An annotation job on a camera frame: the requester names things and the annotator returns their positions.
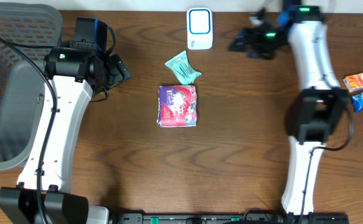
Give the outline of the green wipes packet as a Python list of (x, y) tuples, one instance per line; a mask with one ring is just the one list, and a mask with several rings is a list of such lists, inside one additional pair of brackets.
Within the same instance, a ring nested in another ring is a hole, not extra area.
[(172, 70), (182, 85), (190, 85), (194, 83), (197, 77), (202, 75), (201, 72), (194, 70), (190, 65), (185, 50), (168, 60), (165, 66)]

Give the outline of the red purple pad package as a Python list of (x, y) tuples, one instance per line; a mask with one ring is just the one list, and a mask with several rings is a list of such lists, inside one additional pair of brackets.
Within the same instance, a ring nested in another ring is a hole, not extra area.
[(197, 92), (194, 85), (159, 87), (157, 123), (162, 128), (183, 128), (197, 125)]

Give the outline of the orange tissue packet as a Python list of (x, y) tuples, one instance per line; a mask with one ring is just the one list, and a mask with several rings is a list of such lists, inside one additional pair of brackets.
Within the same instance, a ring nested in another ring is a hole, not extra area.
[(346, 76), (343, 81), (350, 93), (363, 90), (363, 72)]

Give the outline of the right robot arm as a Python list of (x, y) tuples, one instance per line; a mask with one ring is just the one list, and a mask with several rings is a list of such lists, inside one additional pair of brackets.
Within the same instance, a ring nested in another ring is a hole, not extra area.
[(313, 195), (323, 152), (344, 149), (354, 134), (347, 106), (349, 94), (341, 88), (332, 68), (327, 42), (326, 16), (319, 6), (283, 1), (273, 25), (266, 17), (265, 1), (229, 45), (231, 52), (271, 60), (288, 45), (294, 55), (299, 94), (285, 116), (290, 158), (281, 205), (287, 215), (303, 218), (314, 212)]

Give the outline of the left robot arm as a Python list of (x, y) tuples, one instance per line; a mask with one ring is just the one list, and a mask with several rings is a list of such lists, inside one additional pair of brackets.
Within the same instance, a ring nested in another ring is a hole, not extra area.
[(109, 51), (54, 47), (44, 59), (44, 104), (28, 161), (15, 187), (0, 190), (13, 223), (111, 223), (109, 208), (72, 194), (72, 164), (92, 97), (130, 78)]

